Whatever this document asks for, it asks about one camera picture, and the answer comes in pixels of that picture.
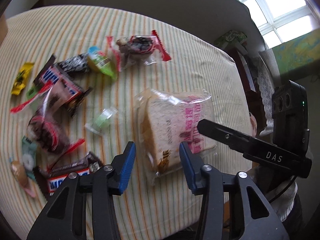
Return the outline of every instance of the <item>silver bolt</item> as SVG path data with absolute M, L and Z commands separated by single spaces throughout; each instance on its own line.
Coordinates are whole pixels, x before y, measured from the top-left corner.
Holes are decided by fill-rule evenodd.
M 75 179 L 77 177 L 77 174 L 75 172 L 72 172 L 68 175 L 69 179 Z
M 240 177 L 240 178 L 245 179 L 247 176 L 248 176 L 248 175 L 247 175 L 244 171 L 239 172 L 239 177 Z
M 211 171 L 212 167 L 209 164 L 205 164 L 205 165 L 202 166 L 202 169 L 205 170 L 205 171 Z
M 111 165 L 106 165 L 103 167 L 105 171 L 112 171 L 113 167 Z

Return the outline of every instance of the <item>striped tablecloth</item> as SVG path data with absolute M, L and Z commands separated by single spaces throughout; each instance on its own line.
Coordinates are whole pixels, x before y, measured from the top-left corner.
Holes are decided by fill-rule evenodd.
M 106 35 L 149 34 L 153 29 L 158 31 L 172 56 L 169 62 L 129 68 L 112 85 L 101 74 L 80 79 L 79 85 L 92 86 L 94 91 L 73 119 L 65 116 L 61 119 L 71 140 L 85 138 L 86 143 L 65 162 L 81 158 L 91 150 L 108 164 L 123 152 L 127 141 L 137 141 L 134 96 L 147 87 L 168 92 L 204 88 L 212 94 L 216 121 L 250 134 L 248 107 L 235 63 L 223 51 L 189 33 L 135 13 L 92 6 L 34 9 L 8 19 L 7 24 L 9 33 L 0 47 L 0 209 L 21 239 L 26 239 L 46 203 L 33 182 L 37 197 L 33 199 L 25 194 L 11 174 L 8 161 L 12 157 L 22 162 L 21 139 L 32 115 L 26 113 L 22 118 L 9 114 L 11 107 L 26 98 L 27 89 L 18 97 L 10 94 L 18 69 L 26 61 L 35 62 L 29 88 L 52 53 L 61 61 L 86 52 L 92 45 L 104 49 Z M 110 106 L 123 113 L 123 123 L 112 126 L 103 138 L 93 136 L 84 124 Z M 241 154 L 221 144 L 218 154 L 209 155 L 204 161 L 232 174 L 247 171 L 252 165 Z M 123 240 L 163 239 L 196 222 L 201 206 L 201 197 L 193 196 L 188 190 L 182 170 L 162 177 L 154 187 L 148 185 L 138 152 L 126 192 L 114 199 Z M 88 239 L 93 239 L 91 219 L 89 197 Z

